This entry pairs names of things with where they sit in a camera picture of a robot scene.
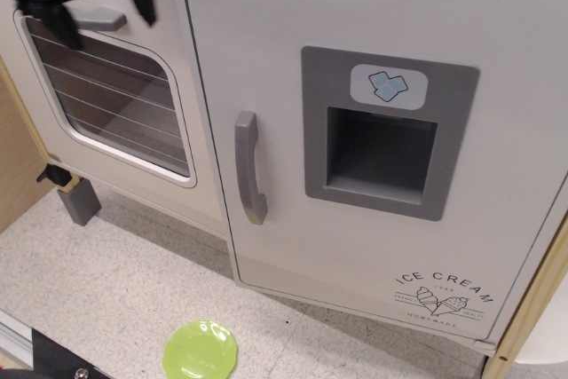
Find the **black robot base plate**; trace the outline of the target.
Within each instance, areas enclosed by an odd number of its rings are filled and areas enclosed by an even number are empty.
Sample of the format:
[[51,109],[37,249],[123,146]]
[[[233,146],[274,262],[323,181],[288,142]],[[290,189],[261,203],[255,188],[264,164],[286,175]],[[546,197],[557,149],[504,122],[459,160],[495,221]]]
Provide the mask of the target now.
[[98,367],[77,356],[34,328],[32,329],[32,344],[33,369],[4,368],[1,370],[2,378],[111,378],[111,375],[103,372]]

